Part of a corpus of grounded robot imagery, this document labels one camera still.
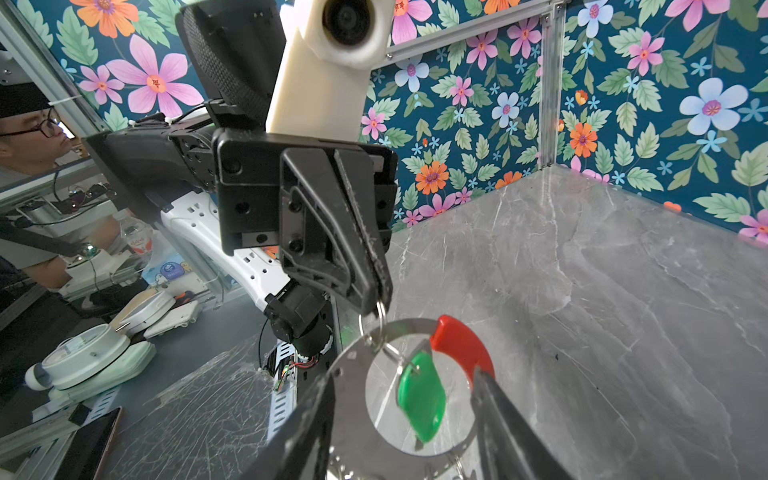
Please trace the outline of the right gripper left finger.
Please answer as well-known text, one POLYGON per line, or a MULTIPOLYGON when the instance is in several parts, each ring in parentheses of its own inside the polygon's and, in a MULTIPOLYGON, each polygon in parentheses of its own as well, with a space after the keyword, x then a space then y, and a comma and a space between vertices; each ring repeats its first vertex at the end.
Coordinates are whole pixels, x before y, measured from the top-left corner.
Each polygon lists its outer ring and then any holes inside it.
POLYGON ((334 413, 334 381, 326 374, 309 388, 240 479, 325 479, 334 413))

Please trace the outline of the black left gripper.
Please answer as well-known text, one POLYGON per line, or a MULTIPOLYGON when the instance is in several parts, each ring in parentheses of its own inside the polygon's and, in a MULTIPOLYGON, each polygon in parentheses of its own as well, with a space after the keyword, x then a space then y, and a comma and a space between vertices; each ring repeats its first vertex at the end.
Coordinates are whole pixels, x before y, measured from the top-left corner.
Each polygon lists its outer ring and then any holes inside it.
POLYGON ((385 258, 399 158, 381 145, 221 129, 222 249, 278 246, 284 272, 368 315, 392 296, 385 258))

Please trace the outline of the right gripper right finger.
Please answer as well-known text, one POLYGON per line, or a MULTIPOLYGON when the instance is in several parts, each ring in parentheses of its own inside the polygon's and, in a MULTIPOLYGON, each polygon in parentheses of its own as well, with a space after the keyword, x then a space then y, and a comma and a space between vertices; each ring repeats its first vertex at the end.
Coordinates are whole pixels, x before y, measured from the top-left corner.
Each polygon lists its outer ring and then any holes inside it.
POLYGON ((494 377, 474 371, 471 406, 485 479, 569 479, 494 377))

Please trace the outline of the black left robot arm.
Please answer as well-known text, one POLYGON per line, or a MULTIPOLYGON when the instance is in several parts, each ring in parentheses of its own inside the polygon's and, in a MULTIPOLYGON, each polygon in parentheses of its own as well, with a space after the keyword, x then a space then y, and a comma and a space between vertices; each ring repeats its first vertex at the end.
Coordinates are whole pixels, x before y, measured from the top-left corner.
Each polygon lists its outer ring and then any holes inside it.
POLYGON ((199 1, 178 33, 208 100, 86 139, 117 203, 204 253, 275 335, 322 355, 331 301, 383 318, 397 154, 360 141, 390 1, 199 1))

